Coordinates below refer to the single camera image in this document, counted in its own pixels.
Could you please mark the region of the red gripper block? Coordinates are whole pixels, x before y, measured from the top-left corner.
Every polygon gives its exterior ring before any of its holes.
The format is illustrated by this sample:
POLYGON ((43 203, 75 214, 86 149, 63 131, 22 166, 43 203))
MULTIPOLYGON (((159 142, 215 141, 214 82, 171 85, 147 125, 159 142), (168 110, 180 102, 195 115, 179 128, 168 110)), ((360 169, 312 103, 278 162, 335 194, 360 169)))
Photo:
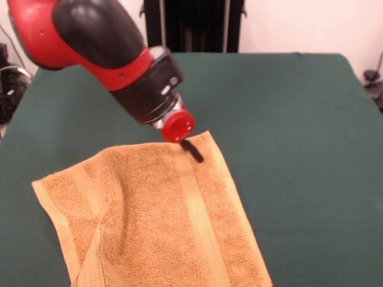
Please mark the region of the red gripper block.
POLYGON ((188 152, 198 163, 204 162, 204 157, 186 138, 194 130, 195 121, 191 113, 185 109, 174 111, 165 118, 161 128, 162 136, 172 143, 180 143, 185 152, 188 152))

